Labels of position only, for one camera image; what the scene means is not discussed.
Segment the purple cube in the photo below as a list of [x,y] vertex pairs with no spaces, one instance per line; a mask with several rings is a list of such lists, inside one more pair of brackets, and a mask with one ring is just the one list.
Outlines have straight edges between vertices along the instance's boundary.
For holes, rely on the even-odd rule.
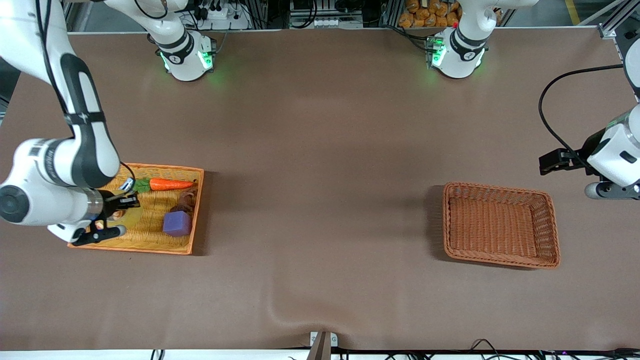
[[184,236],[191,233],[191,217],[184,211],[164,214],[162,231],[171,236]]

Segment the toy carrot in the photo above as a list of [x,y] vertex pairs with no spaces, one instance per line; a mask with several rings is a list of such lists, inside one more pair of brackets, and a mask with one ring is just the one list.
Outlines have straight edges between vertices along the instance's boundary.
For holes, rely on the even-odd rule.
[[165,190],[182,190],[193,186],[191,181],[180,180],[167,180],[160,179],[159,177],[152,177],[151,179],[139,179],[133,186],[133,189],[138,193],[144,193],[150,190],[153,191],[165,191]]

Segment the brown tabletop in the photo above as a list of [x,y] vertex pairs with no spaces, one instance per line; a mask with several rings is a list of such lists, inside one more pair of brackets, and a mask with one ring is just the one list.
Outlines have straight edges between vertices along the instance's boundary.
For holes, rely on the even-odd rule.
[[[587,199],[596,178],[581,171],[538,174],[559,147],[538,117],[543,87],[620,63],[596,29],[499,29],[463,80],[391,31],[231,33],[191,83],[144,35],[72,43],[124,161],[208,171],[196,256],[70,250],[0,222],[3,350],[297,347],[318,329],[351,348],[638,346],[638,204]],[[562,80],[545,109],[579,147],[634,104],[608,70]],[[22,76],[0,178],[21,141],[64,136],[53,91]],[[560,267],[447,259],[448,181],[549,192]]]

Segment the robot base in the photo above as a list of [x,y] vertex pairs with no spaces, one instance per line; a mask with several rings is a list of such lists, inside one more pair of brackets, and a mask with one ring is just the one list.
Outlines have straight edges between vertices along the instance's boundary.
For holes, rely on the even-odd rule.
[[442,39],[442,44],[434,47],[434,52],[427,53],[427,64],[429,67],[438,69],[445,76],[454,79],[462,79],[471,75],[476,67],[480,66],[484,49],[476,55],[473,52],[464,54],[463,57],[470,60],[462,60],[460,55],[453,51],[451,45],[451,37],[454,36],[455,29],[447,28],[434,36],[434,38]]
[[193,81],[206,72],[213,72],[216,51],[218,50],[216,41],[212,38],[197,31],[189,31],[189,34],[193,37],[194,46],[182,62],[178,63],[179,58],[172,58],[171,55],[165,57],[160,52],[167,73],[180,81]]

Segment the wicker basket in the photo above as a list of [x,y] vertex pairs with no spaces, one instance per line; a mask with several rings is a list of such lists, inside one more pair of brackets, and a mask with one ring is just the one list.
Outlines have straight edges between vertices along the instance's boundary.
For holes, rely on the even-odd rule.
[[[145,177],[162,177],[170,180],[194,181],[198,187],[191,234],[173,237],[163,233],[164,214],[174,207],[178,197],[184,190],[146,192],[138,195],[143,213],[140,221],[127,233],[115,239],[105,240],[97,244],[88,244],[73,249],[99,249],[133,252],[155,252],[160,254],[190,255],[193,248],[204,170],[191,167],[174,167],[168,165],[128,164],[136,174],[136,179]],[[118,175],[104,187],[105,190],[116,190],[129,177],[129,171],[120,167]]]
[[545,192],[448,183],[442,207],[444,248],[454,259],[527,268],[560,264],[556,213]]

